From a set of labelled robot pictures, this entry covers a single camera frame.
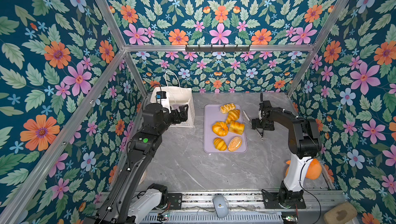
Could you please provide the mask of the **metal tongs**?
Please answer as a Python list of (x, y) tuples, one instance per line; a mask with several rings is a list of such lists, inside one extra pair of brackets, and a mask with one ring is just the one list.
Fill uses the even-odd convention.
[(256, 133), (259, 135), (260, 140), (261, 140), (261, 141), (264, 141), (265, 139), (264, 139), (264, 134), (263, 134), (263, 132), (260, 132), (259, 130), (257, 130), (257, 128), (253, 128), (252, 121), (251, 121), (251, 119), (248, 117), (247, 113), (246, 113), (244, 110), (242, 111), (242, 113), (243, 113), (244, 117), (247, 119), (247, 121), (251, 124), (252, 130), (255, 130)]

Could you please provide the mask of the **white paper bag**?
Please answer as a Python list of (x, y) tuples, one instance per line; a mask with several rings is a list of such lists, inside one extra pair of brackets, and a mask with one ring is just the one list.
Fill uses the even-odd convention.
[[(168, 74), (173, 74), (177, 80), (177, 86), (170, 86), (168, 83)], [(169, 112), (178, 110), (180, 107), (185, 108), (187, 120), (179, 124), (172, 124), (172, 127), (178, 128), (194, 128), (195, 110), (191, 88), (183, 88), (177, 75), (172, 71), (165, 72), (166, 86), (162, 87), (156, 84), (151, 94), (150, 103), (158, 103), (167, 108)]]

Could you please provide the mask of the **oval seeded bread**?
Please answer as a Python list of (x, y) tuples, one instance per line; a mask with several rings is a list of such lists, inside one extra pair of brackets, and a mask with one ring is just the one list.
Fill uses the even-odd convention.
[(228, 145), (228, 151), (235, 152), (237, 151), (243, 144), (243, 140), (240, 136), (235, 136)]

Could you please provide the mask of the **small striped yellow bread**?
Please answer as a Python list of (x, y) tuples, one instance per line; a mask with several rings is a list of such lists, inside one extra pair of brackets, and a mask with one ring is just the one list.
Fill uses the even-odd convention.
[(219, 138), (219, 137), (215, 138), (213, 140), (213, 145), (219, 151), (227, 150), (227, 144), (225, 143), (225, 141), (222, 138)]

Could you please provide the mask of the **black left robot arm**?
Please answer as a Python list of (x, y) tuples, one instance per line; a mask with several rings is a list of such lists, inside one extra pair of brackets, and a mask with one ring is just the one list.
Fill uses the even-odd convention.
[(162, 135), (173, 124), (188, 119), (188, 105), (169, 110), (159, 103), (148, 104), (142, 112), (141, 129), (131, 138), (127, 160), (110, 194), (85, 224), (139, 224), (154, 208), (165, 205), (167, 188), (154, 184), (135, 200), (139, 182), (162, 143)]

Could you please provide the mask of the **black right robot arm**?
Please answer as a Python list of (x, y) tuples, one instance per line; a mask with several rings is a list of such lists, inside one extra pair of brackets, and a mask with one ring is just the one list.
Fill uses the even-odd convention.
[(314, 119), (294, 115), (281, 107), (273, 107), (269, 100), (260, 94), (259, 117), (251, 120), (252, 129), (261, 137), (264, 131), (274, 131), (275, 123), (288, 129), (288, 148), (292, 154), (288, 174), (281, 182), (278, 193), (262, 190), (265, 208), (289, 209), (305, 208), (303, 187), (309, 165), (322, 147), (320, 135)]

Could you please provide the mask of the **square toast bread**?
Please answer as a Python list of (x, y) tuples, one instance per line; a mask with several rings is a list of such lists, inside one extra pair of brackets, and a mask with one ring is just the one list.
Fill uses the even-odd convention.
[(229, 131), (238, 135), (242, 135), (245, 129), (245, 125), (243, 123), (237, 121), (231, 121)]

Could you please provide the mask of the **striped croissant bread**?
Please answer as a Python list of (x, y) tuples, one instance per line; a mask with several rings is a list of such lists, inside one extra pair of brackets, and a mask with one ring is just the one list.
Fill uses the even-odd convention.
[(226, 124), (230, 124), (232, 121), (237, 121), (240, 117), (240, 109), (233, 109), (228, 112)]

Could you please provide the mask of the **twisted bread top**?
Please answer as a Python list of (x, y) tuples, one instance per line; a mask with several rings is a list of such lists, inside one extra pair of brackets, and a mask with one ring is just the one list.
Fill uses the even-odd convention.
[(229, 103), (229, 104), (220, 106), (220, 112), (222, 114), (226, 114), (229, 111), (234, 110), (234, 109), (236, 109), (236, 105), (234, 103)]

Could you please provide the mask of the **round pumpkin bread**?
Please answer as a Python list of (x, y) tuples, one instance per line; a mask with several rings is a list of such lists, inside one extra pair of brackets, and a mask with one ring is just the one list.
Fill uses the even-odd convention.
[(220, 137), (224, 137), (228, 134), (229, 128), (225, 122), (218, 121), (212, 126), (212, 131), (216, 135), (218, 135)]

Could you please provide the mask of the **purple cutting mat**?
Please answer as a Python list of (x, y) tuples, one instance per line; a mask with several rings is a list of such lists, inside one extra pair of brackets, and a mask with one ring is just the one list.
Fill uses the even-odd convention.
[(208, 104), (204, 108), (204, 151), (210, 153), (245, 153), (247, 139), (241, 106)]

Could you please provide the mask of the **orange plush toy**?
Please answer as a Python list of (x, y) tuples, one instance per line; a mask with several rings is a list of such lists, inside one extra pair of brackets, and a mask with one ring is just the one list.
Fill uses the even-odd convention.
[[(295, 162), (306, 162), (305, 160), (300, 160), (299, 158), (294, 158)], [(304, 170), (307, 169), (307, 172), (305, 174), (305, 178), (311, 179), (311, 180), (316, 180), (319, 178), (319, 176), (322, 174), (322, 167), (320, 162), (317, 159), (308, 159), (307, 162), (309, 162), (309, 166), (304, 167)], [(288, 160), (286, 164), (289, 165), (291, 164), (291, 160)], [(287, 167), (286, 172), (285, 172), (285, 177), (288, 174), (289, 167)]]

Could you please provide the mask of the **black hook rack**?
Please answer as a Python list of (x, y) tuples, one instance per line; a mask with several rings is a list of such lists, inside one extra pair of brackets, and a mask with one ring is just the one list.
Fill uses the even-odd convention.
[(234, 52), (249, 52), (251, 49), (250, 45), (186, 45), (186, 52), (203, 52), (203, 53), (212, 53), (212, 52), (226, 52), (226, 53), (234, 53)]

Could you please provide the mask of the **tan sponge block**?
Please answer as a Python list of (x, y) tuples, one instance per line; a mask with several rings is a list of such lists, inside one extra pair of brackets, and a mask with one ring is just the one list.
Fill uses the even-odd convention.
[(344, 202), (324, 214), (326, 224), (346, 224), (357, 216), (357, 209), (349, 202)]

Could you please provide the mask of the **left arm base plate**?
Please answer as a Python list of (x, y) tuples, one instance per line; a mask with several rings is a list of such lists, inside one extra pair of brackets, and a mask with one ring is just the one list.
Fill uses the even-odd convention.
[(154, 207), (153, 210), (163, 211), (163, 212), (165, 210), (181, 210), (182, 201), (183, 201), (182, 193), (162, 194), (159, 205)]

